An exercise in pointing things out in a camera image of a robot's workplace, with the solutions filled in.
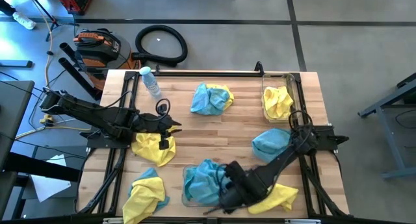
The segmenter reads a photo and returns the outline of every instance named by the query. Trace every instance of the concrete floor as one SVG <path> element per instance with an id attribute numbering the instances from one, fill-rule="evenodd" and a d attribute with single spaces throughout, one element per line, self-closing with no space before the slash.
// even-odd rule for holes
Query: concrete floor
<path id="1" fill-rule="evenodd" d="M 39 13 L 28 0 L 8 0 L 28 16 Z M 40 0 L 52 14 L 70 19 L 57 0 Z M 413 0 L 293 0 L 297 20 L 306 21 L 416 21 Z M 134 19 L 261 19 L 289 20 L 286 0 L 93 0 L 85 16 L 77 18 Z M 82 24 L 81 28 L 108 28 L 127 38 L 132 45 L 143 24 Z M 299 71 L 290 25 L 170 25 L 186 39 L 189 55 L 181 69 L 251 70 L 260 60 L 267 71 Z M 394 90 L 395 84 L 415 72 L 415 27 L 318 27 L 299 26 L 300 40 L 308 71 L 317 71 L 326 110 L 337 134 L 350 140 L 341 145 L 339 158 L 350 213 L 360 218 L 416 222 L 416 177 L 383 180 L 381 172 L 395 169 L 383 129 L 376 116 L 360 119 L 357 112 Z M 1 71 L 19 79 L 45 84 L 44 66 L 49 43 L 47 28 L 39 23 L 26 31 L 13 22 L 0 22 L 0 59 L 30 59 L 31 69 Z M 53 32 L 55 53 L 49 77 L 62 71 L 58 58 L 61 42 L 70 43 L 73 27 Z M 175 55 L 179 45 L 163 33 L 145 37 L 149 52 Z M 65 89 L 92 101 L 68 75 L 63 74 L 55 89 Z M 29 110 L 35 100 L 32 99 Z M 27 112 L 19 132 L 31 129 Z M 35 121 L 42 114 L 37 111 Z M 73 121 L 71 126 L 85 127 Z M 42 145 L 85 145 L 76 131 L 45 131 L 25 138 Z M 31 147 L 16 143 L 13 151 L 29 155 Z M 416 150 L 406 149 L 410 164 Z M 52 216 L 72 212 L 72 198 L 28 202 L 27 217 Z"/>

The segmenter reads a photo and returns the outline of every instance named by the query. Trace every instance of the blue cloth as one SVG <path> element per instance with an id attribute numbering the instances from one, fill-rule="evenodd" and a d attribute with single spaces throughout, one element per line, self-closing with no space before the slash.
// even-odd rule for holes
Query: blue cloth
<path id="1" fill-rule="evenodd" d="M 229 94 L 221 88 L 207 88 L 200 84 L 195 91 L 190 111 L 203 115 L 220 115 L 224 112 Z"/>
<path id="2" fill-rule="evenodd" d="M 158 177 L 157 172 L 155 171 L 155 169 L 153 168 L 149 168 L 146 172 L 144 172 L 138 179 L 134 180 L 133 182 L 139 180 L 139 179 L 150 179 L 150 178 L 154 178 L 154 177 Z M 131 196 L 131 190 L 133 189 L 133 186 L 130 186 L 129 189 L 129 198 Z M 165 207 L 168 203 L 169 203 L 170 197 L 166 196 L 164 198 L 164 201 L 159 201 L 157 203 L 155 212 L 160 210 L 161 208 Z"/>
<path id="3" fill-rule="evenodd" d="M 218 204 L 219 186 L 216 180 L 216 170 L 219 165 L 211 159 L 205 159 L 199 166 L 187 168 L 185 172 L 184 191 L 188 201 L 193 200 L 203 205 Z M 224 167 L 218 168 L 218 179 L 224 176 Z M 222 188 L 229 183 L 228 178 L 222 179 Z"/>
<path id="4" fill-rule="evenodd" d="M 291 135 L 282 129 L 270 129 L 252 140 L 253 153 L 265 162 L 271 162 L 281 154 L 289 144 Z"/>

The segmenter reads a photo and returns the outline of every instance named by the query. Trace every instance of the butcher block tabletop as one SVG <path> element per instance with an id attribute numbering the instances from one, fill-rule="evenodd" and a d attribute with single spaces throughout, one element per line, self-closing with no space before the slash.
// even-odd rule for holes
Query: butcher block tabletop
<path id="1" fill-rule="evenodd" d="M 120 97 L 123 86 L 124 70 L 110 70 L 105 83 L 101 105 L 106 106 Z M 318 74 L 300 73 L 308 114 L 314 125 L 326 125 L 324 100 L 320 90 Z M 265 164 L 252 153 L 252 140 L 272 127 L 289 129 L 288 123 L 274 125 L 268 123 L 261 107 L 261 78 L 259 77 L 157 77 L 164 97 L 171 102 L 170 115 L 180 122 L 181 132 L 173 134 L 176 141 L 176 155 L 162 167 L 153 162 L 135 156 L 128 149 L 125 159 L 122 184 L 116 215 L 122 216 L 122 208 L 127 201 L 131 183 L 148 168 L 156 169 L 164 182 L 169 204 L 153 216 L 160 217 L 205 217 L 202 213 L 209 207 L 187 207 L 182 203 L 183 169 L 189 165 L 198 165 L 210 158 L 220 164 L 239 162 L 244 168 Z M 226 85 L 234 95 L 233 104 L 221 116 L 201 116 L 191 113 L 190 106 L 195 89 L 199 84 Z M 139 82 L 136 107 L 141 113 L 155 114 L 156 101 L 152 99 L 143 82 Z M 97 149 L 86 161 L 79 185 L 78 209 L 87 205 L 103 183 L 109 149 Z M 323 188 L 345 213 L 348 213 L 345 193 L 338 163 L 335 157 L 324 151 L 317 153 L 318 172 Z M 246 209 L 236 210 L 231 215 L 216 211 L 209 216 L 229 218 L 306 218 L 307 210 L 300 175 L 299 161 L 287 166 L 278 178 L 278 183 L 299 189 L 292 205 L 292 211 L 286 212 L 280 206 L 261 214 L 249 214 Z M 109 188 L 105 211 L 111 203 L 114 181 Z M 315 190 L 311 185 L 311 194 L 315 210 L 318 210 Z"/>

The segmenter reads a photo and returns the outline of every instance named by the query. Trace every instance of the black hose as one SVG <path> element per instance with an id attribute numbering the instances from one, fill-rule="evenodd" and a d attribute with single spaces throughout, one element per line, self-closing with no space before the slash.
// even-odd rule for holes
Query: black hose
<path id="1" fill-rule="evenodd" d="M 159 55 L 153 55 L 147 52 L 142 47 L 142 39 L 145 35 L 153 31 L 164 31 L 174 36 L 181 44 L 182 54 L 175 58 L 166 58 L 166 57 L 159 56 Z M 168 66 L 176 66 L 178 63 L 184 61 L 184 59 L 186 59 L 188 56 L 188 47 L 187 47 L 187 43 L 185 39 L 183 39 L 182 35 L 180 35 L 175 29 L 165 26 L 165 25 L 152 25 L 141 30 L 136 36 L 136 48 L 138 50 L 138 53 L 133 53 L 132 59 L 140 60 L 142 64 L 145 63 L 147 60 L 149 60 L 153 62 L 158 62 L 160 64 L 165 64 Z"/>

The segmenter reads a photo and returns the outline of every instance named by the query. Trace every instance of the yellow towel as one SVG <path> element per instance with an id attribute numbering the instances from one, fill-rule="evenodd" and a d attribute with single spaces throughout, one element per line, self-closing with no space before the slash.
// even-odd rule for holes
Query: yellow towel
<path id="1" fill-rule="evenodd" d="M 248 212 L 251 214 L 260 214 L 278 205 L 281 205 L 285 211 L 290 211 L 292 210 L 292 203 L 296 199 L 298 191 L 296 188 L 276 184 L 270 195 L 260 203 L 248 207 Z"/>
<path id="2" fill-rule="evenodd" d="M 224 110 L 226 110 L 231 104 L 233 104 L 234 101 L 234 95 L 230 92 L 230 90 L 228 89 L 227 86 L 223 85 L 218 85 L 218 84 L 206 84 L 205 85 L 207 88 L 221 88 L 225 91 L 227 91 L 227 93 L 229 94 L 229 99 L 226 101 L 226 105 L 224 106 Z"/>
<path id="3" fill-rule="evenodd" d="M 137 133 L 136 141 L 131 144 L 131 150 L 134 154 L 156 163 L 156 166 L 164 166 L 175 156 L 176 144 L 175 138 L 169 136 L 167 137 L 169 148 L 160 150 L 160 140 L 161 135 L 157 133 Z"/>
<path id="4" fill-rule="evenodd" d="M 136 180 L 132 187 L 131 196 L 123 206 L 124 224 L 141 222 L 165 199 L 163 181 L 159 177 Z"/>
<path id="5" fill-rule="evenodd" d="M 263 94 L 265 117 L 269 120 L 289 117 L 293 100 L 286 86 L 279 88 L 266 87 Z"/>

